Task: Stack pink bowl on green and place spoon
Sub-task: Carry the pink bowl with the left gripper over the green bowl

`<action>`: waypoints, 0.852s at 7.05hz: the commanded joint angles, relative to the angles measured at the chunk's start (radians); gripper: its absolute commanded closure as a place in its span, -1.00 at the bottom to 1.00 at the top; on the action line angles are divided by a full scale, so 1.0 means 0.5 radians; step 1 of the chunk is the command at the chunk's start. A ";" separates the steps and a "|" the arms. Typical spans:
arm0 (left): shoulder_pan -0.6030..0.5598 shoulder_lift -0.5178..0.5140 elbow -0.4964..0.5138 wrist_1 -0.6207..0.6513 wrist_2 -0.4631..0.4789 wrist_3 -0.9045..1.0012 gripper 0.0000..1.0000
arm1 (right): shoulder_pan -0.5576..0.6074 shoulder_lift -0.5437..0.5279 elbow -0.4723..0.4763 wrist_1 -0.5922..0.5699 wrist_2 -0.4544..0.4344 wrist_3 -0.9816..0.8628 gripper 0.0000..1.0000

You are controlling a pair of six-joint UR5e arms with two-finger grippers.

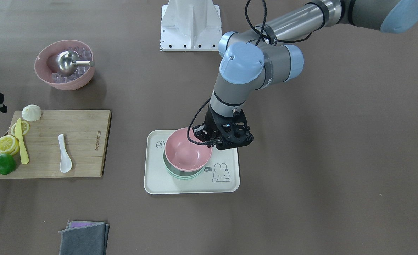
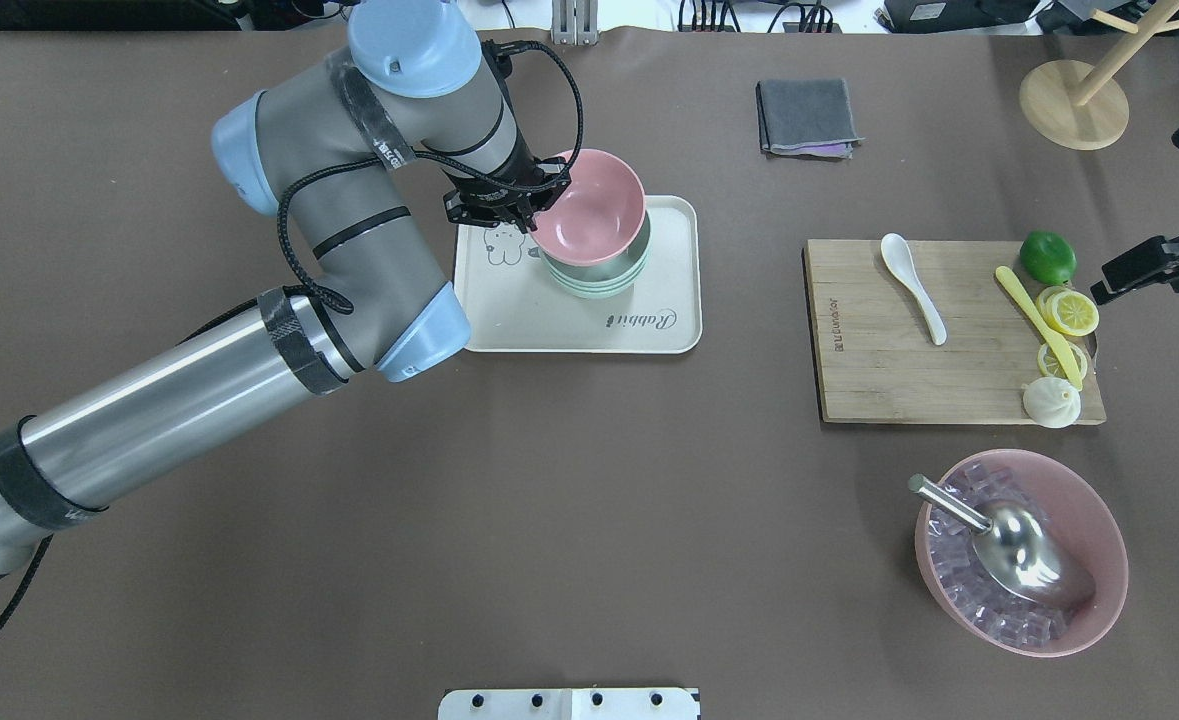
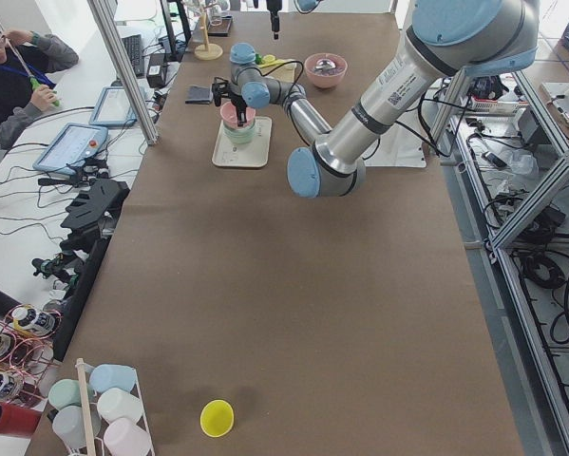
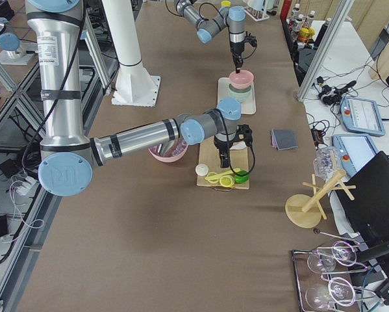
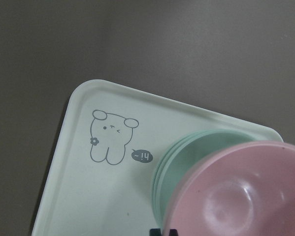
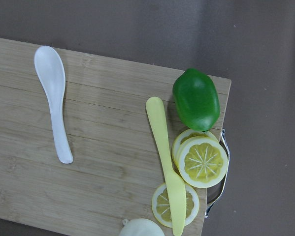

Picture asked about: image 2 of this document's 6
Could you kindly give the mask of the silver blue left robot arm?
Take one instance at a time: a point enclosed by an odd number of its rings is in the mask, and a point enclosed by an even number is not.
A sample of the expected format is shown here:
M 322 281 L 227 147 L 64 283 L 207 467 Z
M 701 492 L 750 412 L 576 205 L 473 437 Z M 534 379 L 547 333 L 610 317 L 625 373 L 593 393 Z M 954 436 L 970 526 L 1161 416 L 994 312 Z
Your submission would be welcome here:
M 437 163 L 449 222 L 533 231 L 574 160 L 538 158 L 523 140 L 506 78 L 526 51 L 548 47 L 481 40 L 453 1 L 364 1 L 342 49 L 215 123 L 218 167 L 274 217 L 297 288 L 270 288 L 0 430 L 0 579 L 44 539 L 289 407 L 370 368 L 409 379 L 470 341 L 391 170 Z

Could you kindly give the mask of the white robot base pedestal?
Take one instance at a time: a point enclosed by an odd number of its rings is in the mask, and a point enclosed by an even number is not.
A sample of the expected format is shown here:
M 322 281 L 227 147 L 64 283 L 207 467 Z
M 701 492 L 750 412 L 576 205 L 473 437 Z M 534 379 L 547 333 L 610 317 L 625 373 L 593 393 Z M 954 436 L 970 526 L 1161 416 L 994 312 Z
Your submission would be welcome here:
M 699 692 L 681 687 L 449 691 L 439 719 L 700 719 Z

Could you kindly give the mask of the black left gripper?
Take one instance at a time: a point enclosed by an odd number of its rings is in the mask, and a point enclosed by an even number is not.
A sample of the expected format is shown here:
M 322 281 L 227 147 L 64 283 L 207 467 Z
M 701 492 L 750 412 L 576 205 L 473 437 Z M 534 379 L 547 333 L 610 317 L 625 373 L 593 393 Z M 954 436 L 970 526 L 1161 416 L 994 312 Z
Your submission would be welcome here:
M 539 159 L 528 150 L 513 151 L 487 173 L 465 173 L 465 165 L 452 161 L 444 167 L 455 186 L 444 196 L 447 218 L 462 225 L 518 225 L 523 235 L 534 233 L 539 214 L 569 187 L 569 159 Z

